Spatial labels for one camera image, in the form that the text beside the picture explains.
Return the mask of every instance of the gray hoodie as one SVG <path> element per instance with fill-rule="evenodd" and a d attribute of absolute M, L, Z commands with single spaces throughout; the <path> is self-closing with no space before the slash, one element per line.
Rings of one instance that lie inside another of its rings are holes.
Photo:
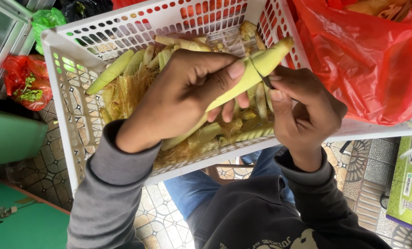
<path fill-rule="evenodd" d="M 144 249 L 135 236 L 135 213 L 143 182 L 152 172 L 160 145 L 135 154 L 119 150 L 115 136 L 123 121 L 109 123 L 70 215 L 67 248 Z M 187 223 L 197 249 L 389 249 L 376 234 L 358 226 L 335 171 L 322 150 L 321 168 L 312 173 L 294 166 L 287 148 L 275 161 L 288 179 L 296 209 L 281 196 L 280 175 L 239 180 L 220 188 Z"/>

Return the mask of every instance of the black plastic bag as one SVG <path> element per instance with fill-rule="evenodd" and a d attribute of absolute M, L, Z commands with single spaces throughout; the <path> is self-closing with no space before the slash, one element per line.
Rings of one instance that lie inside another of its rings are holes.
<path fill-rule="evenodd" d="M 61 0 L 61 5 L 68 23 L 109 12 L 113 7 L 111 0 Z"/>

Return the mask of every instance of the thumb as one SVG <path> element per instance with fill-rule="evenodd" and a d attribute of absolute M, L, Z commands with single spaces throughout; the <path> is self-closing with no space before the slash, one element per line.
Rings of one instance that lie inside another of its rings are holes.
<path fill-rule="evenodd" d="M 289 130 L 296 127 L 292 113 L 292 98 L 278 89 L 269 89 L 272 109 L 275 116 L 275 126 L 280 129 Z"/>
<path fill-rule="evenodd" d="M 231 90 L 241 79 L 244 73 L 244 63 L 235 61 L 231 65 L 210 75 L 210 78 L 201 86 L 195 89 L 194 94 L 198 95 L 205 105 L 209 105 L 219 96 Z"/>

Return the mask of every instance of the tiled floor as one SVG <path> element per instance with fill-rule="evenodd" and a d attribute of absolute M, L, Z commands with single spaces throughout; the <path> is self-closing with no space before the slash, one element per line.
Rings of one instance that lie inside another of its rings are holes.
<path fill-rule="evenodd" d="M 72 193 L 63 145 L 53 101 L 39 115 L 48 123 L 48 132 L 36 158 L 17 175 L 27 191 L 49 202 L 72 208 Z M 380 196 L 386 192 L 388 177 L 395 167 L 398 139 L 367 139 L 351 142 L 343 153 L 344 141 L 323 144 L 334 166 L 338 188 L 359 216 L 359 224 L 376 232 L 395 249 L 409 249 L 412 231 L 385 218 Z M 224 162 L 234 164 L 235 160 Z M 221 178 L 248 178 L 252 168 L 218 168 Z M 143 188 L 134 226 L 148 249 L 193 249 L 193 238 L 163 183 Z"/>

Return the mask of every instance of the metal frame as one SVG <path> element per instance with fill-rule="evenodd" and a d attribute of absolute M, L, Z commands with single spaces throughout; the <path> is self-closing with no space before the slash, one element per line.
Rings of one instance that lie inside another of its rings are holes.
<path fill-rule="evenodd" d="M 33 12 L 40 9 L 50 9 L 54 2 L 55 0 L 30 0 L 27 6 L 23 7 L 15 0 L 0 0 L 0 12 L 16 21 L 0 52 L 0 99 L 7 97 L 3 70 L 1 69 L 3 61 L 9 54 L 29 54 L 35 42 L 30 24 Z"/>

